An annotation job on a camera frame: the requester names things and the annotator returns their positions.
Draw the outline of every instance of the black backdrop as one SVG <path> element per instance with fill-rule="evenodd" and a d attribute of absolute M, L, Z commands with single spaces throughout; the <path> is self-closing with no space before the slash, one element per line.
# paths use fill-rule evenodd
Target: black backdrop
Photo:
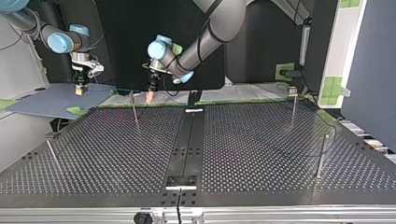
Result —
<path fill-rule="evenodd" d="M 166 35 L 186 49 L 200 34 L 205 14 L 186 0 L 97 0 L 108 53 L 117 87 L 146 91 L 149 71 L 141 64 L 148 61 L 147 48 L 157 34 Z M 195 70 L 187 84 L 174 87 L 166 79 L 168 90 L 220 89 L 224 85 L 224 48 L 216 50 Z"/>
<path fill-rule="evenodd" d="M 204 13 L 191 0 L 48 1 L 57 4 L 54 10 L 60 12 L 52 13 L 61 17 L 53 21 L 61 21 L 66 28 L 72 23 L 90 27 L 92 42 L 105 33 L 105 41 L 92 50 L 106 67 L 98 80 L 123 89 L 147 89 L 148 72 L 141 64 L 147 61 L 147 46 L 156 34 L 169 35 L 187 48 L 205 22 Z M 38 7 L 45 4 L 41 0 L 33 2 Z M 301 27 L 295 27 L 271 1 L 256 0 L 247 7 L 246 21 L 235 40 L 218 49 L 197 68 L 191 82 L 178 88 L 218 89 L 224 75 L 234 83 L 275 81 L 277 64 L 298 63 L 300 45 Z M 39 54 L 52 59 L 46 64 L 52 83 L 70 81 L 70 71 L 66 70 L 71 68 L 65 65 L 69 58 L 50 55 L 46 49 Z M 175 88 L 169 79 L 166 87 Z"/>

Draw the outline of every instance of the end effector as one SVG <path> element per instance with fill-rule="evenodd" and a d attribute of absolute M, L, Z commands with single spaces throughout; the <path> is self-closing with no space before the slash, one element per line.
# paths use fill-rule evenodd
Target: end effector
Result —
<path fill-rule="evenodd" d="M 76 94 L 88 90 L 91 78 L 99 76 L 105 68 L 90 54 L 90 30 L 83 25 L 71 25 L 69 31 L 62 31 L 40 20 L 39 15 L 29 9 L 30 0 L 0 0 L 0 17 L 21 32 L 40 40 L 55 53 L 70 53 L 76 84 Z"/>

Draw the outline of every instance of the black panel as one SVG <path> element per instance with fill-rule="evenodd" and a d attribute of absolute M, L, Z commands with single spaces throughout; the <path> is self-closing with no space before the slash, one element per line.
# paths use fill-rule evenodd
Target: black panel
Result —
<path fill-rule="evenodd" d="M 173 38 L 186 49 L 200 34 L 205 14 L 186 0 L 97 0 L 110 60 L 121 89 L 146 91 L 148 70 L 141 67 L 149 56 L 147 47 L 157 34 Z M 224 85 L 223 48 L 196 69 L 182 90 L 219 89 Z M 167 83 L 168 90 L 175 89 Z"/>
<path fill-rule="evenodd" d="M 319 91 L 332 37 L 338 0 L 318 0 L 312 16 L 304 76 L 311 91 Z"/>
<path fill-rule="evenodd" d="M 28 6 L 40 14 L 42 21 L 64 30 L 64 23 L 58 5 L 50 2 L 31 2 Z M 74 75 L 68 54 L 57 54 L 47 49 L 41 41 L 35 41 L 35 48 L 47 68 L 49 83 L 71 82 Z"/>
<path fill-rule="evenodd" d="M 350 70 L 343 115 L 396 149 L 396 1 L 369 0 Z"/>
<path fill-rule="evenodd" d="M 238 36 L 227 45 L 227 77 L 234 83 L 275 81 L 276 65 L 298 63 L 301 27 L 271 1 L 255 1 Z"/>

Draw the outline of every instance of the metal plate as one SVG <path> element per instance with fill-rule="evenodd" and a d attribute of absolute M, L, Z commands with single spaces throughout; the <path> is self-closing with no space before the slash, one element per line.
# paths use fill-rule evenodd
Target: metal plate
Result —
<path fill-rule="evenodd" d="M 159 206 L 183 109 L 97 109 L 0 175 L 0 207 Z"/>
<path fill-rule="evenodd" d="M 291 103 L 212 105 L 205 120 L 195 122 L 205 123 L 204 135 L 191 137 L 204 138 L 204 153 L 199 188 L 188 205 L 396 203 L 396 167 L 307 105 L 298 105 L 294 116 Z M 316 179 L 324 134 L 331 146 Z M 191 164 L 189 175 L 197 162 Z"/>

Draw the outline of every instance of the vertical metal post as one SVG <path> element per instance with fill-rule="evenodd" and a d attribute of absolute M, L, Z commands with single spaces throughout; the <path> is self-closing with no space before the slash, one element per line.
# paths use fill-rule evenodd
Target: vertical metal post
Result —
<path fill-rule="evenodd" d="M 60 133 L 48 133 L 48 134 L 46 134 L 44 139 L 46 140 L 47 145 L 49 146 L 50 153 L 51 153 L 53 159 L 55 160 L 56 164 L 58 165 L 59 170 L 62 171 L 61 164 L 58 162 L 58 157 L 56 156 L 55 150 L 53 149 L 53 146 L 52 146 L 52 141 L 55 141 L 59 137 L 59 135 L 60 135 Z"/>
<path fill-rule="evenodd" d="M 325 134 L 323 137 L 323 143 L 322 143 L 322 147 L 320 150 L 318 169 L 317 169 L 317 174 L 316 174 L 317 178 L 321 178 L 321 171 L 322 171 L 323 161 L 324 161 L 323 153 L 327 150 L 327 148 L 329 146 L 329 138 L 330 138 L 330 136 L 328 134 Z"/>
<path fill-rule="evenodd" d="M 296 112 L 297 102 L 298 102 L 298 94 L 294 96 L 293 116 L 295 115 Z"/>

